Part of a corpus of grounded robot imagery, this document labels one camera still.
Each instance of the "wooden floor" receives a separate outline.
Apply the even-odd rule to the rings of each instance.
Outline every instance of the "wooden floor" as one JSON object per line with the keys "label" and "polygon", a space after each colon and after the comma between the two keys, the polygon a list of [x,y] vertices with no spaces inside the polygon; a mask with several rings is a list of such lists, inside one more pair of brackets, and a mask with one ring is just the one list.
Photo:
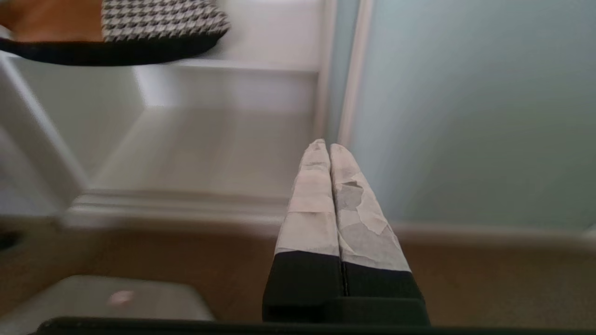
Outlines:
{"label": "wooden floor", "polygon": [[[0,253],[0,314],[73,274],[189,284],[221,321],[260,322],[274,239],[25,227]],[[435,326],[596,328],[596,255],[402,241]]]}

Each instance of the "houndstooth fabric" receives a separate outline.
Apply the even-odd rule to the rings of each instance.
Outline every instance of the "houndstooth fabric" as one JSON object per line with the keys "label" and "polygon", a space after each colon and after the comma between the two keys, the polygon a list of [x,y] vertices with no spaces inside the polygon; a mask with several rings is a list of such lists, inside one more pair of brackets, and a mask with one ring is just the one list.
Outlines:
{"label": "houndstooth fabric", "polygon": [[103,0],[106,42],[223,35],[228,16],[211,0]]}

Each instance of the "white cabinet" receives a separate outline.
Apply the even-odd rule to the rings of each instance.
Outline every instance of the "white cabinet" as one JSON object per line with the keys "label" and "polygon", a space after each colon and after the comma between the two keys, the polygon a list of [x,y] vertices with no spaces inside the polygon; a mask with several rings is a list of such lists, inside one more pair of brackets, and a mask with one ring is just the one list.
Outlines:
{"label": "white cabinet", "polygon": [[[324,104],[333,1],[221,1],[232,29],[197,58],[67,67],[1,55],[15,109],[70,189],[66,222],[150,216],[277,224]],[[34,148],[23,148],[35,154]]]}

